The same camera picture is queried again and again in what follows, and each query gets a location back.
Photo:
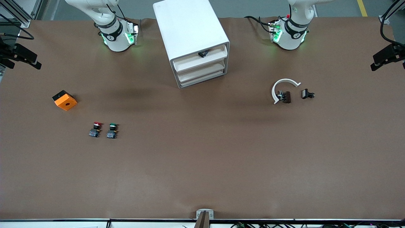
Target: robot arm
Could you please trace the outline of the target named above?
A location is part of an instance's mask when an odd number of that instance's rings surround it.
[[[115,52],[122,52],[136,43],[138,25],[119,19],[109,8],[119,0],[66,0],[66,2],[91,17],[101,31],[104,43]]]
[[[333,0],[288,0],[291,15],[287,19],[277,20],[269,26],[271,40],[286,50],[293,50],[304,41],[307,28],[314,17],[313,5]]]
[[[97,25],[107,25],[114,20],[115,14],[110,7],[116,6],[118,0],[66,0],[66,2],[83,11],[91,17]]]

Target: white arc piece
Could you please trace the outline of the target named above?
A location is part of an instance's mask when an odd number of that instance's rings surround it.
[[[279,83],[281,83],[281,82],[288,82],[288,83],[291,83],[291,84],[293,84],[295,87],[298,87],[299,85],[301,85],[301,82],[297,83],[297,82],[295,82],[294,80],[288,79],[288,78],[283,78],[283,79],[280,79],[280,80],[276,81],[276,83],[274,83],[274,85],[273,85],[273,88],[271,89],[271,95],[273,96],[274,104],[277,104],[277,102],[279,102],[279,98],[277,97],[275,90],[276,90],[276,85],[279,84]]]

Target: orange push button box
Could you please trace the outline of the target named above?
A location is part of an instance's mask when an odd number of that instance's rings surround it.
[[[72,97],[72,95],[68,94],[64,90],[60,91],[57,95],[53,96],[52,99],[58,107],[60,107],[65,111],[77,105],[77,101]]]

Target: metal bracket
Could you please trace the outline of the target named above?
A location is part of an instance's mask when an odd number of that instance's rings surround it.
[[[196,211],[196,219],[200,217],[200,214],[206,211],[208,213],[209,220],[214,219],[214,210],[212,209],[199,209]]]
[[[21,27],[28,28],[29,20],[33,18],[20,5],[13,0],[0,0],[0,5],[21,23]]]
[[[30,27],[30,24],[31,24],[31,20],[28,20],[28,23],[25,23],[25,24],[21,24],[21,28],[29,28]]]
[[[378,18],[379,18],[379,20],[381,22],[382,21],[382,15],[378,15]],[[390,24],[390,19],[389,18],[385,19],[384,24],[389,25]]]
[[[214,218],[214,211],[210,209],[200,209],[197,211],[197,222],[194,228],[209,228],[209,220],[211,219],[210,213],[212,213],[212,218]]]

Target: black electrical component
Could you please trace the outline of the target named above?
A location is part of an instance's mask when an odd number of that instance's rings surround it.
[[[301,93],[301,97],[302,97],[302,99],[305,99],[305,98],[314,98],[315,97],[315,93],[313,93],[313,92],[308,92],[308,89],[304,89],[303,91],[302,91],[302,93]]]
[[[205,51],[199,52],[198,55],[203,58],[203,57],[207,56],[208,52],[209,52],[209,50],[205,50]]]
[[[97,138],[100,133],[101,125],[102,125],[102,123],[100,123],[100,122],[94,122],[93,129],[90,130],[89,135],[91,137]]]
[[[291,93],[289,91],[283,92],[282,90],[279,91],[277,97],[283,103],[289,104],[291,103]]]
[[[117,137],[117,125],[110,123],[110,130],[107,132],[107,138],[115,139]]]
[[[405,48],[399,45],[390,44],[383,50],[373,55],[374,63],[370,65],[372,71],[378,70],[385,64],[405,60]]]
[[[41,69],[42,64],[36,60],[37,56],[37,54],[19,43],[10,46],[0,39],[0,64],[5,67],[13,69],[15,65],[15,63],[11,61],[13,60],[25,62],[39,70]]]

